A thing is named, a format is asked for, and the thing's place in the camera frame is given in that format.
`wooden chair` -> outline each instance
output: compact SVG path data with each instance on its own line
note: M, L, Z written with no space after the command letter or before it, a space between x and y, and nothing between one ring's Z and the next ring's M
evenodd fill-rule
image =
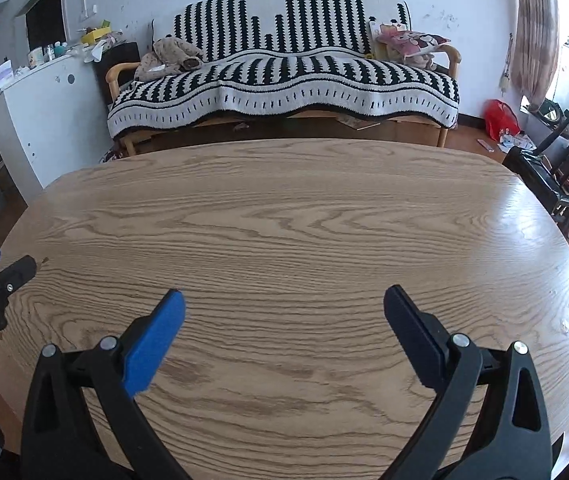
M509 150L503 165L518 174L552 218L562 225L569 219L569 145L564 157L549 169L543 154L569 126L569 111L561 124L533 152L517 146Z

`white cabinet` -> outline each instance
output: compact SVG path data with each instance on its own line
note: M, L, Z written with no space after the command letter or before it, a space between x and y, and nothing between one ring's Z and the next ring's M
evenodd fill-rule
M112 145L90 63L62 56L0 91L0 153L27 205L59 176L95 166Z

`wooden table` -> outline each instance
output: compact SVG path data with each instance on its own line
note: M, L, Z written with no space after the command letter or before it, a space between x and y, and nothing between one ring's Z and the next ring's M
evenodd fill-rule
M135 156L51 184L0 267L25 253L44 263L0 342L10 405L43 345L90 348L178 287L186 322L138 402L196 480L377 479L434 398L383 315L394 283L482 346L525 341L553 439L569 424L569 246L483 156L344 139Z

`black and white blanket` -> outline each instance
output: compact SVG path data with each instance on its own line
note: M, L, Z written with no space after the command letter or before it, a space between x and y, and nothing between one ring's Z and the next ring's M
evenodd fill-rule
M256 9L261 16L249 17ZM274 25L262 30L267 14ZM375 18L410 25L399 0L208 0L185 7L170 22L154 20L155 39L185 38L205 51L207 64L122 92L109 114L111 135L174 129L223 110L246 116L305 108L364 118L421 114L453 126L455 80L366 59L372 51L368 21Z

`paper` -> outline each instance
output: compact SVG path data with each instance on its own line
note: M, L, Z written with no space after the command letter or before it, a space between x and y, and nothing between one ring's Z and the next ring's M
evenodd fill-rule
M533 140L531 140L527 134L517 134L517 136L500 136L500 143L498 144L498 148L500 148L501 152L508 153L509 150L514 146L527 151L535 150L536 147L533 143Z
M85 63L91 63L95 61L99 63L102 61L102 53L104 52L104 46L106 45L106 40L100 40L96 43L96 46L91 49L91 55L85 57Z
M13 81L13 69L11 60L5 61L0 65L0 90L7 87Z
M336 120L339 123L342 123L345 126L358 131L365 130L367 128L371 128L372 126L377 126L380 124L380 121L363 121L362 119L357 119L348 115L341 115L340 117L336 117Z

